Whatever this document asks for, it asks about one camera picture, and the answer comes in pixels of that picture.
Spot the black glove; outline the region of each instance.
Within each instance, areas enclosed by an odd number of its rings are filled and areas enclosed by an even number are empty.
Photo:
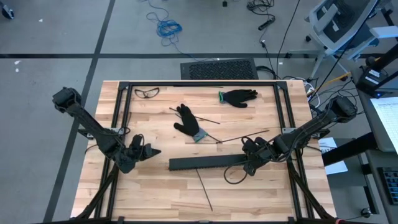
[[[198,121],[193,116],[189,107],[181,104],[181,107],[177,107],[177,111],[181,115],[183,126],[181,124],[174,123],[175,129],[181,131],[186,135],[192,136],[195,142],[198,142],[207,135],[206,131],[204,131],[202,128],[199,128]]]
[[[237,108],[247,108],[246,103],[242,103],[246,100],[254,100],[257,98],[257,92],[255,90],[232,90],[227,93],[218,92],[221,103],[230,103],[232,106]]]

